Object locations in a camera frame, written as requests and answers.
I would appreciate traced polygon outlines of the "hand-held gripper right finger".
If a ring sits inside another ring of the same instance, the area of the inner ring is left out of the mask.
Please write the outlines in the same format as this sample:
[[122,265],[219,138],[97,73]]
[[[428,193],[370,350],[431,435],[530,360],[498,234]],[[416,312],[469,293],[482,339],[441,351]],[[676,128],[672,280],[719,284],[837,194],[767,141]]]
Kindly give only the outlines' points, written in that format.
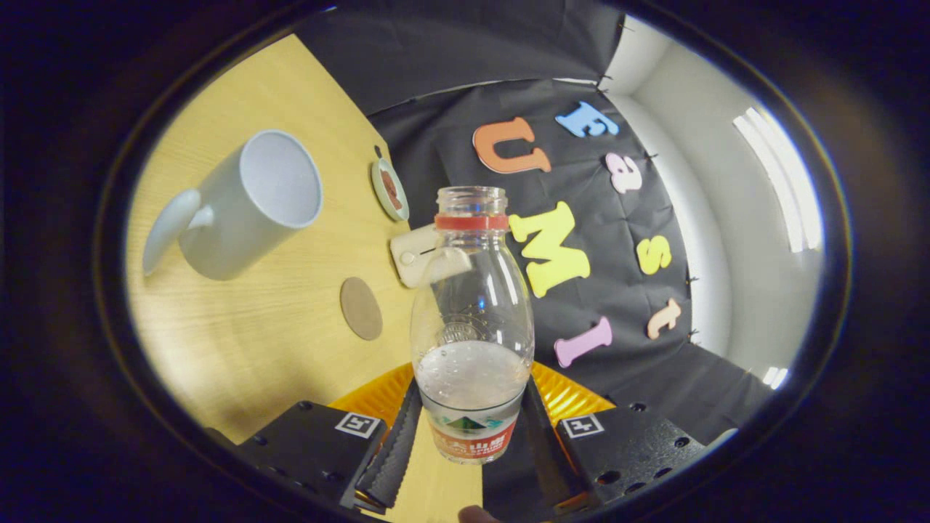
[[707,453],[646,404],[615,406],[538,363],[522,413],[539,487],[557,516],[628,502]]

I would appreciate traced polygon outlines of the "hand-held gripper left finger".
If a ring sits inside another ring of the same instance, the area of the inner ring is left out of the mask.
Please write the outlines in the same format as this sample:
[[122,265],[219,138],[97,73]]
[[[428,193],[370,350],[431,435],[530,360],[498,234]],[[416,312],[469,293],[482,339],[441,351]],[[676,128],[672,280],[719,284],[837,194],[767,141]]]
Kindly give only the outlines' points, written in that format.
[[298,491],[384,511],[396,504],[421,409],[412,365],[399,365],[330,405],[296,402],[235,452]]

